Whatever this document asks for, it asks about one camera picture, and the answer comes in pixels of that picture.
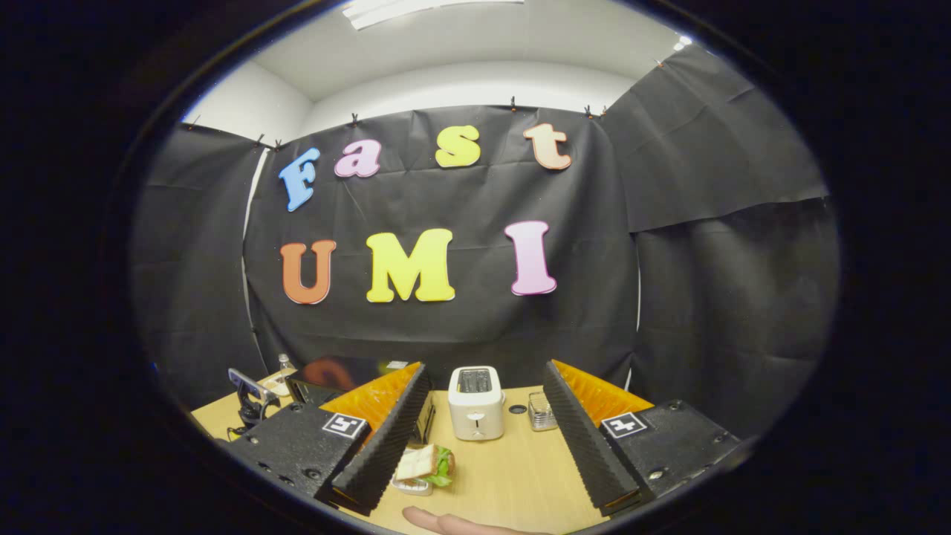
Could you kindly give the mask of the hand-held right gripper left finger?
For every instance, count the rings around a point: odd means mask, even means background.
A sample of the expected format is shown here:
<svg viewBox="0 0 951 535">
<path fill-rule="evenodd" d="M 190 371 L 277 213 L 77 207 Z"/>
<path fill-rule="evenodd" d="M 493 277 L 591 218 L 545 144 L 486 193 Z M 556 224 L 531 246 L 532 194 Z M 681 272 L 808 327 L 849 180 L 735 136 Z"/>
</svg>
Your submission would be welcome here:
<svg viewBox="0 0 951 535">
<path fill-rule="evenodd" d="M 431 388 L 424 363 L 410 363 L 325 403 L 289 403 L 224 449 L 278 487 L 369 515 Z"/>
</svg>

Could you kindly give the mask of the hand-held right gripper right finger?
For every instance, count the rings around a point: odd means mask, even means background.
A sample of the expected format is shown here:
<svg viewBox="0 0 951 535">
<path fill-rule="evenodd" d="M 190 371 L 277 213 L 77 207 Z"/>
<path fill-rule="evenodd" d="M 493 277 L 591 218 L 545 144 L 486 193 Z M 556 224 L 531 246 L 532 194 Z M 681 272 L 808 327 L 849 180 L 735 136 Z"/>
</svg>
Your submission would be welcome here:
<svg viewBox="0 0 951 535">
<path fill-rule="evenodd" d="M 592 505 L 642 507 L 713 470 L 740 439 L 683 400 L 651 403 L 551 360 L 542 389 Z"/>
</svg>

